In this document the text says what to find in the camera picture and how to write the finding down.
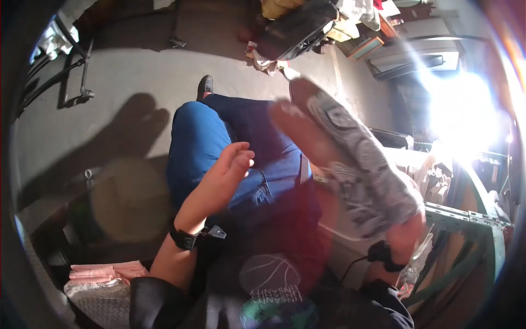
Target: hand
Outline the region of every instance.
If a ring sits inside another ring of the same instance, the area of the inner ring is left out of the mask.
[[[221,152],[219,159],[206,172],[195,190],[186,198],[181,210],[192,209],[196,217],[205,218],[225,208],[248,169],[254,165],[255,156],[248,142],[236,142]]]

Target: black dress shoe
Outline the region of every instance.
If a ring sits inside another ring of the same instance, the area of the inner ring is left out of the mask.
[[[197,87],[197,101],[202,102],[205,92],[214,93],[214,79],[211,75],[205,75]]]

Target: pink folded cloth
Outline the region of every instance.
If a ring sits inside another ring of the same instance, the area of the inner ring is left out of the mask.
[[[71,283],[101,283],[121,279],[127,285],[134,277],[146,276],[148,271],[140,261],[115,264],[71,265],[69,280]]]

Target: concrete floor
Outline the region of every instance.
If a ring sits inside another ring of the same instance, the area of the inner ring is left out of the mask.
[[[178,36],[187,42],[184,49],[167,48],[170,15],[128,19],[97,35],[86,83],[95,98],[74,104],[82,76],[82,68],[76,68],[13,125],[12,183],[19,209],[59,190],[85,169],[116,158],[148,159],[164,175],[174,112],[195,100],[197,84],[206,74],[214,77],[218,94],[288,98],[283,75],[270,77],[245,58],[245,44],[237,41],[236,32],[246,18],[237,0],[232,1],[234,5],[229,0],[226,6],[205,1],[183,7]],[[66,56],[60,56],[48,64],[39,73],[41,81],[65,62]],[[376,81],[364,61],[348,60],[335,47],[324,55],[303,54],[290,66],[330,94],[344,95],[366,125],[395,129],[389,86]],[[61,92],[67,95],[65,103]]]

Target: basketball graphic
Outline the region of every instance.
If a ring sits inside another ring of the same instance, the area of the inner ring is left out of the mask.
[[[239,319],[244,329],[315,328],[316,305],[301,295],[301,277],[282,254],[256,255],[239,272],[239,283],[250,294]]]
[[[299,272],[292,262],[281,254],[253,256],[239,272],[239,282],[248,294],[258,290],[297,287],[300,281]]]

